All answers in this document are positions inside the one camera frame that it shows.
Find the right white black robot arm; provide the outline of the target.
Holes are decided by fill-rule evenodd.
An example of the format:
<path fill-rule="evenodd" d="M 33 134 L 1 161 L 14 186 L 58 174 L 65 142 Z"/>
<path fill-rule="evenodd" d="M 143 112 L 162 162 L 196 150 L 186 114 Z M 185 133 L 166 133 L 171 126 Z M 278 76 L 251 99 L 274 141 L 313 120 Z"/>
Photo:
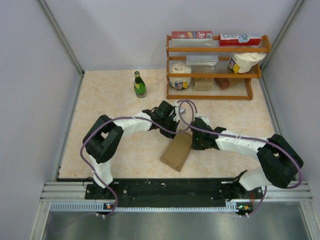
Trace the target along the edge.
<path fill-rule="evenodd" d="M 193 150 L 230 151 L 259 162 L 259 167 L 245 170 L 234 179 L 233 192 L 239 198 L 245 198 L 252 190 L 263 186 L 288 188 L 304 165 L 297 152 L 278 134 L 255 138 L 236 134 L 224 127 L 212 129 L 204 117 L 195 118 L 190 128 Z"/>

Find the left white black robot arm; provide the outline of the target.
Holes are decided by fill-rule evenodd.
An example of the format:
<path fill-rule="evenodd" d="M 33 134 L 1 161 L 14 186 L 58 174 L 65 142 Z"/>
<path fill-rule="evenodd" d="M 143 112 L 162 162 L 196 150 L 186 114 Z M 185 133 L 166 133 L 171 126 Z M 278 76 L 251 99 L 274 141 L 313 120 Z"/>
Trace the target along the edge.
<path fill-rule="evenodd" d="M 177 102 L 172 105 L 163 100 L 158 107 L 142 110 L 132 116 L 110 118 L 104 114 L 96 120 L 82 140 L 80 156 L 84 157 L 83 151 L 89 155 L 90 161 L 84 161 L 93 170 L 98 195 L 106 199 L 113 194 L 111 161 L 121 139 L 157 129 L 166 138 L 173 139 L 180 122 L 178 111 Z"/>

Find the brown cardboard box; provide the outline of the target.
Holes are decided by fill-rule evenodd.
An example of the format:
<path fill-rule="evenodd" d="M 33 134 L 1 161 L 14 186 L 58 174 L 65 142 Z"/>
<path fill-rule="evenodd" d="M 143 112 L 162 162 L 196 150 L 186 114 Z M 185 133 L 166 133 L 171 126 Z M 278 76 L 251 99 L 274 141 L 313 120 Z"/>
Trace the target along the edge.
<path fill-rule="evenodd" d="M 181 172 L 192 150 L 192 135 L 177 134 L 160 157 L 160 161 L 177 172 Z"/>

